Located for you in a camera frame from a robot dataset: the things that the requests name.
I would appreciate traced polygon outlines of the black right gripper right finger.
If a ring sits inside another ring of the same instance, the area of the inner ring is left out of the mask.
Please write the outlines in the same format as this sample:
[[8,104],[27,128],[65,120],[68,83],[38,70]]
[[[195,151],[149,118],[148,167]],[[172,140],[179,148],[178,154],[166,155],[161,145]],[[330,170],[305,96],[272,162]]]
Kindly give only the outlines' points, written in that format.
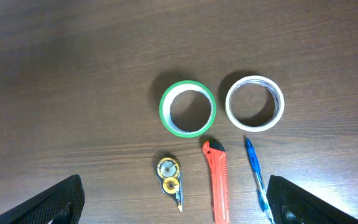
[[281,176],[270,176],[267,200],[275,223],[358,224],[358,219]]

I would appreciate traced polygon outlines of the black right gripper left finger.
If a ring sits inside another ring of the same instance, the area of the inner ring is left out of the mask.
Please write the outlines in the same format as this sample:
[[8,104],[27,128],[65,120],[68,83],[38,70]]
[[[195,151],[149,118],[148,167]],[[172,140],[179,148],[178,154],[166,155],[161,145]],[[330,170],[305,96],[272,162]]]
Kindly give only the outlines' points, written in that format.
[[81,177],[63,181],[0,215],[0,223],[78,224],[85,205]]

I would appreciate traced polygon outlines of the blue ballpoint pen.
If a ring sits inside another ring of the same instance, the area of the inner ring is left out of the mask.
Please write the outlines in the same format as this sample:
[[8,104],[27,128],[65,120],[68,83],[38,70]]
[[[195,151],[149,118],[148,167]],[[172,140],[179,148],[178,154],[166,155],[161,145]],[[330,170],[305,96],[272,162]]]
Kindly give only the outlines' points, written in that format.
[[246,136],[244,137],[244,145],[246,148],[246,152],[249,158],[252,171],[254,173],[259,205],[261,207],[261,210],[266,214],[269,222],[271,224],[275,224],[274,217],[272,215],[272,210],[270,208],[269,201],[267,199],[267,191],[264,186],[259,161],[250,139]]

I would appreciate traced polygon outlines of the orange utility knife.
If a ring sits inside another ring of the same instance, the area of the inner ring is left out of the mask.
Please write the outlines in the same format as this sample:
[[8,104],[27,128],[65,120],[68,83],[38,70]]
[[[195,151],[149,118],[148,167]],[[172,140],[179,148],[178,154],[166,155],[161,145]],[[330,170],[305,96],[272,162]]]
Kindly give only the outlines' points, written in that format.
[[230,224],[226,150],[217,141],[204,142],[202,150],[211,174],[214,221]]

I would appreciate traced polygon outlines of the white masking tape roll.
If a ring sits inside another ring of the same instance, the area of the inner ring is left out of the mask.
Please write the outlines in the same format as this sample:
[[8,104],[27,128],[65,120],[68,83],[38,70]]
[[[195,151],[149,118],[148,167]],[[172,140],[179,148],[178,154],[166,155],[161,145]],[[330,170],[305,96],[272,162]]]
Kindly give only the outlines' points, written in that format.
[[[234,116],[234,113],[232,112],[231,109],[231,99],[234,92],[241,86],[248,85],[248,84],[258,84],[260,86],[263,86],[272,94],[274,99],[275,109],[274,109],[273,117],[270,118],[266,123],[264,123],[261,126],[252,127],[242,124]],[[229,121],[239,129],[252,133],[266,131],[274,127],[280,121],[284,110],[285,110],[285,99],[284,99],[283,92],[281,91],[279,86],[273,80],[259,75],[251,75],[236,81],[228,90],[225,99],[225,112]]]

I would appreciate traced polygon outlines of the yellow black correction tape dispenser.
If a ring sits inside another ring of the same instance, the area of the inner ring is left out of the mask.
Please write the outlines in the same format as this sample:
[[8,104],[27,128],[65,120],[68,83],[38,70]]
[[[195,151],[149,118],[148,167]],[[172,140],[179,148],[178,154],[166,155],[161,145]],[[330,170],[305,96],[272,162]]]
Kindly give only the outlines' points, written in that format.
[[183,183],[179,161],[173,156],[162,157],[155,168],[162,192],[173,199],[180,213],[183,212]]

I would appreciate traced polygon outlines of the green tape roll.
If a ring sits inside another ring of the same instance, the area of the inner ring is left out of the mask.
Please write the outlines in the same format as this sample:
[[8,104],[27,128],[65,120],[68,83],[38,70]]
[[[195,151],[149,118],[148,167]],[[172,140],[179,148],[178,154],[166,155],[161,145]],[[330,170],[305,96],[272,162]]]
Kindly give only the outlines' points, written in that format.
[[[174,99],[185,91],[201,93],[210,103],[211,111],[207,122],[196,131],[184,131],[176,126],[172,120],[171,105]],[[211,91],[202,83],[194,80],[183,80],[169,86],[163,93],[159,103],[159,115],[162,124],[172,134],[181,138],[194,138],[204,134],[213,124],[216,117],[217,105]]]

